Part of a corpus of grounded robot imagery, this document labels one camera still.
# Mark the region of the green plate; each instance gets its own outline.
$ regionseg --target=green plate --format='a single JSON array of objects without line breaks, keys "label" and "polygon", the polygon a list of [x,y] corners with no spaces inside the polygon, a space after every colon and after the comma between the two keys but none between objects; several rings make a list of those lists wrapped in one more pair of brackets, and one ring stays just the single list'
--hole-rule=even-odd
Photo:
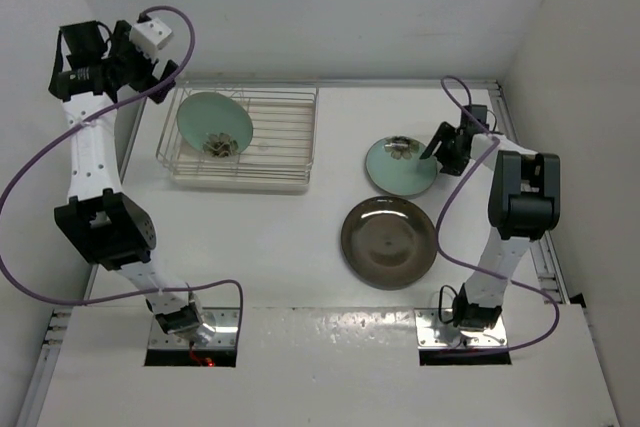
[{"label": "green plate", "polygon": [[178,108],[177,123],[191,147],[216,158],[241,153],[253,138],[253,123],[244,107],[217,92],[187,97]]},{"label": "green plate", "polygon": [[426,148],[409,137],[380,139],[367,153],[369,178],[393,195],[411,196],[427,190],[438,175],[438,162],[433,156],[420,160]]}]

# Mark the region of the dish rack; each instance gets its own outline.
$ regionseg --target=dish rack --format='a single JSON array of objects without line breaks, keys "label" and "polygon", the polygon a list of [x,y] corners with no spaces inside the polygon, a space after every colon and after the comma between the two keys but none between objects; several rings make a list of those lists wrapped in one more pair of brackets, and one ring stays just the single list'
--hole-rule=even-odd
[{"label": "dish rack", "polygon": [[[178,108],[199,92],[218,92],[245,108],[253,123],[246,150],[213,158],[182,138],[176,123]],[[278,90],[186,81],[174,91],[156,158],[176,182],[190,187],[304,192],[313,166],[317,99],[315,86]]]}]

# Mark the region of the wall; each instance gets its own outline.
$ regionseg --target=wall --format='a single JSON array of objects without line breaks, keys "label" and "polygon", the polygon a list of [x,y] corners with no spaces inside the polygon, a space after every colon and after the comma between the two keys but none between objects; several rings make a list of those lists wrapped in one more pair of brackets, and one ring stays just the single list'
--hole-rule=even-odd
[{"label": "wall", "polygon": [[626,425],[638,425],[638,0],[546,0],[505,91],[521,140],[562,158],[554,233]]},{"label": "wall", "polygon": [[87,0],[102,19],[184,9],[198,31],[192,72],[476,78],[506,72],[541,1]]},{"label": "wall", "polygon": [[[57,27],[91,18],[84,0],[0,0],[0,184],[65,129],[47,92]],[[0,220],[2,256],[16,276],[49,295],[81,294],[88,272],[60,234],[52,209],[69,186],[68,145],[56,150],[11,195]],[[0,279],[0,426],[14,425],[50,315]]]}]

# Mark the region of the flower pattern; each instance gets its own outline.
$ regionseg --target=flower pattern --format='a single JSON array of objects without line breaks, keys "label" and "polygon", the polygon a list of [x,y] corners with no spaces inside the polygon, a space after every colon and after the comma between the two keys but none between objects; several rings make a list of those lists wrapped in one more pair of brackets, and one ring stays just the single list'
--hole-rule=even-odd
[{"label": "flower pattern", "polygon": [[420,150],[420,143],[409,137],[389,137],[385,139],[385,152],[391,154],[392,159],[410,159],[412,154],[417,154]]},{"label": "flower pattern", "polygon": [[238,154],[238,142],[233,140],[229,134],[209,134],[208,140],[202,144],[202,151],[211,157],[224,158]]}]

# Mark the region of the purple cable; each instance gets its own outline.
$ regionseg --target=purple cable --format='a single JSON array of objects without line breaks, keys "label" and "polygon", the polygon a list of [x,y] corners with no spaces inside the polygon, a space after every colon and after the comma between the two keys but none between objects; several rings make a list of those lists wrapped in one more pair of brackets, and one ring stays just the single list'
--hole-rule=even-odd
[{"label": "purple cable", "polygon": [[[182,11],[176,9],[175,7],[171,7],[169,5],[158,5],[158,6],[155,6],[155,7],[148,8],[148,9],[142,11],[141,15],[150,14],[152,12],[158,12],[158,11],[173,12],[174,14],[176,14],[180,18],[182,18],[184,23],[187,25],[187,28],[189,29],[189,47],[187,49],[187,53],[184,56],[184,59],[182,60],[182,62],[178,66],[178,68],[169,77],[164,79],[162,82],[158,83],[158,85],[156,85],[155,87],[152,87],[152,88],[150,88],[148,90],[145,90],[144,92],[141,92],[139,94],[136,94],[133,97],[130,97],[130,98],[126,99],[126,100],[122,100],[120,102],[116,102],[115,104],[110,105],[109,107],[105,107],[104,109],[96,112],[95,114],[92,114],[92,115],[88,116],[87,118],[85,118],[83,120],[82,123],[78,123],[75,126],[71,127],[64,134],[60,135],[59,137],[57,137],[56,139],[51,141],[49,144],[47,144],[44,148],[42,148],[36,155],[34,155],[16,173],[16,175],[9,181],[9,183],[5,187],[4,191],[2,192],[2,195],[0,196],[0,215],[2,215],[2,211],[4,210],[4,207],[5,207],[6,203],[7,203],[7,199],[9,198],[9,194],[11,194],[11,191],[15,188],[15,186],[18,184],[18,182],[20,182],[20,179],[22,179],[22,177],[38,161],[40,161],[40,159],[42,159],[45,155],[47,155],[49,152],[51,152],[56,146],[58,146],[63,141],[65,141],[69,137],[71,137],[74,134],[76,134],[80,129],[84,128],[84,126],[87,123],[90,123],[90,122],[96,120],[97,118],[103,116],[104,114],[107,114],[109,112],[117,110],[117,109],[119,109],[121,107],[124,107],[125,105],[129,105],[129,104],[131,104],[133,102],[137,102],[138,100],[144,99],[145,97],[148,97],[149,95],[152,95],[153,93],[164,89],[171,82],[173,82],[176,79],[176,77],[178,77],[178,75],[180,75],[180,73],[184,70],[184,68],[187,66],[187,63],[191,59],[191,56],[193,55],[193,51],[194,51],[195,46],[196,46],[196,33],[195,33],[195,29],[193,27],[193,23],[186,16],[186,14],[184,14]],[[22,292],[23,294],[31,297],[32,299],[38,300],[40,302],[44,302],[46,304],[63,305],[63,306],[68,306],[68,307],[101,304],[103,302],[110,302],[110,301],[113,301],[113,300],[120,300],[120,299],[129,298],[129,297],[136,297],[138,295],[152,294],[152,293],[158,292],[158,290],[159,290],[159,289],[137,290],[137,291],[133,291],[133,292],[127,292],[127,293],[124,293],[124,294],[117,294],[117,295],[109,295],[107,297],[100,297],[100,298],[97,298],[97,299],[84,299],[84,300],[56,299],[56,298],[53,298],[53,297],[47,297],[47,296],[44,296],[44,295],[40,295],[40,294],[38,294],[36,292],[33,292],[33,291],[29,290],[27,287],[22,285],[13,276],[13,274],[9,271],[9,269],[5,265],[4,259],[2,259],[1,255],[0,255],[0,272],[2,273],[2,275],[4,275],[4,277],[9,281],[9,283],[11,285],[13,285],[20,292]],[[240,340],[240,328],[242,326],[242,313],[243,313],[243,308],[244,308],[244,293],[242,291],[242,286],[240,285],[240,283],[238,283],[236,280],[233,280],[233,279],[225,279],[225,280],[219,280],[219,281],[216,281],[216,282],[210,282],[208,284],[198,285],[198,286],[195,286],[195,287],[174,287],[174,288],[163,289],[163,292],[195,292],[195,291],[199,291],[199,290],[210,289],[212,287],[217,287],[219,285],[224,285],[224,284],[233,284],[238,289],[238,296],[239,296],[239,299],[240,299],[240,303],[239,303],[240,312],[239,312],[239,316],[238,316],[238,331],[237,331],[237,334],[236,334],[236,348],[237,348],[238,341]]]},{"label": "purple cable", "polygon": [[[451,76],[451,75],[447,75],[447,76],[443,77],[440,80],[440,85],[442,86],[442,89],[444,90],[445,94],[447,94],[447,96],[451,99],[451,101],[466,116],[468,116],[480,128],[480,130],[482,130],[482,132],[484,132],[485,134],[487,134],[489,136],[492,136],[492,133],[484,125],[482,125],[482,123],[479,122],[473,115],[471,115],[471,113],[467,109],[465,109],[464,106],[460,102],[458,102],[458,100],[453,96],[453,94],[451,93],[451,91],[449,91],[449,88],[446,85],[446,81],[447,80],[453,80],[453,81],[459,83],[464,88],[465,92],[467,93],[467,97],[469,99],[469,105],[470,105],[471,104],[471,92],[470,92],[469,88],[467,87],[467,85],[462,80],[460,80],[459,78]],[[456,197],[458,196],[458,194],[460,193],[462,188],[465,186],[465,184],[469,181],[471,176],[482,165],[482,163],[485,161],[485,159],[487,157],[489,157],[489,155],[491,155],[491,153],[494,150],[496,150],[498,148],[498,146],[500,145],[500,140],[498,138],[496,138],[495,136],[491,137],[491,141],[492,141],[491,147],[489,147],[480,157],[478,157],[478,159],[476,160],[475,164],[473,166],[471,166],[469,171],[462,177],[460,182],[458,182],[458,185],[456,185],[455,189],[453,189],[453,192],[451,193],[449,198],[444,203],[444,207],[442,207],[442,210],[440,211],[440,215],[438,215],[438,220],[436,222],[436,240],[437,240],[437,243],[438,243],[438,252],[440,253],[440,255],[442,255],[449,262],[452,262],[452,263],[454,263],[456,265],[459,265],[461,267],[465,267],[467,269],[474,270],[476,272],[481,272],[483,274],[490,275],[491,277],[495,277],[496,279],[509,280],[504,275],[497,274],[497,273],[492,272],[490,270],[483,269],[482,267],[478,267],[477,265],[472,265],[472,264],[469,264],[467,262],[463,262],[462,260],[456,259],[455,257],[452,257],[451,255],[449,255],[447,252],[444,251],[444,249],[442,248],[442,244],[440,243],[440,231],[442,229],[442,224],[443,224],[444,218],[447,215],[447,212],[449,211],[449,209],[451,208],[451,205],[453,204],[454,200],[456,199]],[[515,285],[517,287],[520,287],[521,289],[529,290],[531,292],[535,292],[537,294],[540,294],[541,296],[543,296],[545,299],[547,299],[549,301],[549,303],[553,306],[553,309],[555,311],[555,318],[553,320],[553,324],[551,325],[551,327],[544,334],[540,335],[539,337],[536,337],[535,339],[530,340],[528,342],[523,342],[522,344],[514,345],[512,347],[505,347],[504,349],[483,350],[483,351],[478,351],[478,352],[463,351],[461,353],[456,353],[455,351],[450,351],[450,352],[448,352],[446,354],[442,354],[441,357],[454,357],[454,356],[456,356],[456,357],[457,356],[461,356],[461,357],[478,357],[478,356],[482,356],[482,355],[494,355],[494,354],[502,354],[502,353],[507,353],[507,352],[513,352],[515,350],[524,349],[524,348],[530,347],[532,345],[538,344],[538,343],[542,342],[543,340],[547,339],[551,334],[553,334],[553,332],[558,327],[558,323],[560,322],[560,308],[558,307],[558,303],[553,299],[553,297],[551,297],[548,293],[546,293],[545,291],[543,291],[541,289],[538,289],[536,287],[532,287],[531,285],[523,284],[522,282],[518,282],[517,280],[511,280],[510,282],[513,285]]]}]

